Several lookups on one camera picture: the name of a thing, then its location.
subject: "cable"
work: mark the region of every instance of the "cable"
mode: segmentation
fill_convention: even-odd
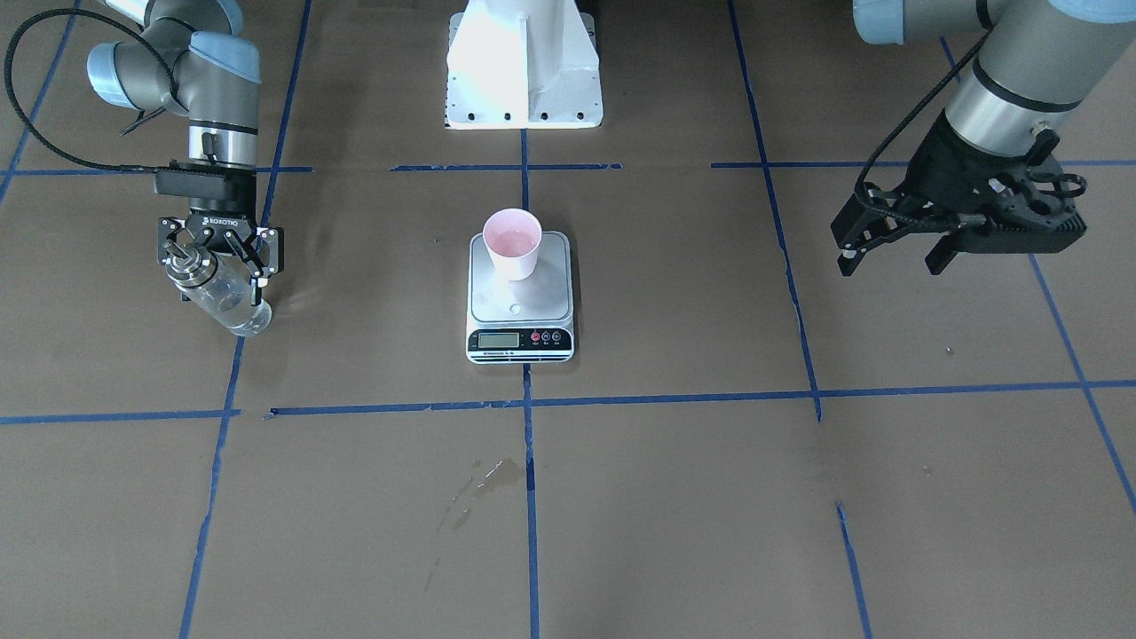
[[[891,146],[891,143],[894,142],[896,138],[899,138],[900,133],[903,133],[903,130],[907,128],[908,125],[911,124],[911,122],[916,117],[918,117],[919,114],[925,108],[927,108],[927,105],[929,105],[932,100],[934,100],[935,97],[938,96],[943,91],[943,89],[945,89],[946,85],[950,84],[951,81],[959,75],[959,73],[963,69],[963,67],[966,67],[967,64],[970,63],[970,60],[978,55],[978,50],[983,48],[983,44],[986,42],[986,39],[988,36],[989,32],[987,31],[985,34],[983,34],[980,39],[978,39],[978,42],[976,42],[975,45],[971,47],[969,51],[967,51],[967,55],[963,56],[961,59],[959,59],[959,61],[953,67],[951,67],[951,70],[943,77],[943,80],[939,81],[938,84],[935,85],[934,89],[930,90],[930,93],[927,93],[927,96],[924,97],[924,99],[920,100],[918,105],[916,105],[916,108],[912,109],[911,113],[909,113],[908,116],[903,118],[903,122],[901,122],[899,126],[892,130],[892,132],[887,135],[887,138],[884,138],[884,141],[880,142],[878,147],[876,147],[876,150],[872,151],[870,156],[868,156],[868,161],[864,163],[863,168],[860,171],[860,176],[857,177],[855,186],[852,188],[852,194],[855,196],[855,200],[860,206],[872,213],[879,214],[882,217],[891,217],[908,225],[912,224],[918,225],[924,223],[922,219],[908,217],[905,215],[900,215],[889,208],[884,208],[882,206],[877,206],[876,204],[874,204],[871,201],[871,198],[868,196],[868,189],[864,185],[864,180],[868,177],[868,172],[871,171],[871,167],[876,164],[876,160],[879,159],[879,156],[883,155],[884,151],[887,149],[887,147]]]
[[[16,58],[16,48],[19,47],[19,41],[22,38],[24,38],[24,34],[27,32],[27,30],[32,28],[33,26],[45,19],[58,16],[81,16],[99,20],[103,24],[108,24],[117,28],[118,31],[134,39],[139,44],[145,48],[145,50],[149,51],[150,55],[154,57],[154,59],[158,60],[158,64],[161,65],[162,70],[166,72],[166,77],[169,80],[169,94],[170,97],[173,97],[174,100],[177,100],[177,80],[174,77],[174,69],[169,67],[165,58],[162,58],[161,55],[158,53],[157,49],[154,49],[141,35],[134,33],[122,23],[112,20],[107,16],[103,16],[102,14],[95,14],[93,11],[86,11],[83,9],[52,9],[50,11],[43,11],[42,14],[36,14],[24,20],[24,24],[19,25],[19,28],[17,28],[16,33],[12,34],[11,41],[8,42],[8,52],[5,55],[3,58],[5,89],[8,91],[8,101],[11,102],[11,108],[16,110],[16,115],[19,116],[20,122],[24,123],[24,126],[27,127],[28,132],[31,132],[32,135],[34,135],[35,139],[39,140],[44,147],[50,149],[56,155],[81,166],[85,166],[89,168],[98,168],[101,171],[115,171],[115,172],[126,172],[126,173],[153,173],[156,171],[165,168],[159,166],[142,166],[136,164],[128,164],[128,165],[100,164],[97,161],[90,161],[83,158],[78,158],[49,142],[48,139],[44,138],[42,133],[40,133],[40,131],[35,127],[35,125],[32,124],[31,118],[27,117],[27,114],[25,114],[24,109],[19,106],[19,100],[16,99],[16,90],[12,86],[11,82],[12,61]]]

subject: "plastic bottle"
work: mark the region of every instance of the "plastic bottle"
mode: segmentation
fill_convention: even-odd
[[[267,301],[253,306],[252,283],[245,274],[211,250],[167,241],[166,275],[185,297],[234,335],[251,337],[268,327],[273,307]]]

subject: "pink cup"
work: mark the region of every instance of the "pink cup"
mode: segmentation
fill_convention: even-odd
[[[506,280],[524,280],[536,269],[543,229],[532,213],[519,208],[499,210],[482,230],[493,268]]]

